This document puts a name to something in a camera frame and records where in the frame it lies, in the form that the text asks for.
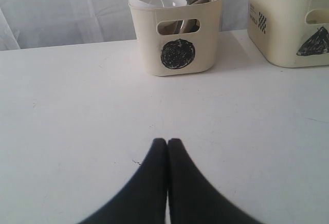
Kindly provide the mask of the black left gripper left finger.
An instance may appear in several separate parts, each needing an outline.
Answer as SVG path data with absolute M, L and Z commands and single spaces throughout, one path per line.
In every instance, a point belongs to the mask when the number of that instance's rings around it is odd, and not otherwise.
M 168 175 L 167 142 L 155 138 L 124 187 L 80 223 L 165 223 Z

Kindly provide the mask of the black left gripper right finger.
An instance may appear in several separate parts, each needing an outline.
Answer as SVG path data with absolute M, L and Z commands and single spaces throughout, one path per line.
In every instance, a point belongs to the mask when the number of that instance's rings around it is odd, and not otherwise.
M 260 223 L 216 190 L 180 139 L 168 141 L 168 156 L 171 223 Z

